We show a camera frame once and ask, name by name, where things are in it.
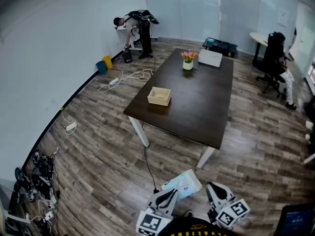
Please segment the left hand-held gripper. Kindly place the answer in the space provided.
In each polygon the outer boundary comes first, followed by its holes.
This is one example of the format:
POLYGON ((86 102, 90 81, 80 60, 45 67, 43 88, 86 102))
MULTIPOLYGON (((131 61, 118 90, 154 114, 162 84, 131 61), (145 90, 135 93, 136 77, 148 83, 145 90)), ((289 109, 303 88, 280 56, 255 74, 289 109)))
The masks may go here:
POLYGON ((173 220, 171 215, 178 199, 178 190, 165 189, 154 193, 148 200, 144 211, 140 211, 136 232, 142 236, 158 236, 159 233, 173 220), (162 210, 158 205, 163 203, 162 210))

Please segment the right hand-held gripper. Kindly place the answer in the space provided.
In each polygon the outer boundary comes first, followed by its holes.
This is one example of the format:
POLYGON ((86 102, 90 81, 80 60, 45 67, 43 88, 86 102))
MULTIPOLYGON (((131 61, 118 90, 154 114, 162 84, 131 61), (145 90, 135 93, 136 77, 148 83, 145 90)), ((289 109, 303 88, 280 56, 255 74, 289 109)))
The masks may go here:
POLYGON ((212 208, 208 217, 212 224, 228 229, 240 222, 250 211, 244 199, 236 200, 232 191, 225 185, 209 182, 206 192, 212 208))

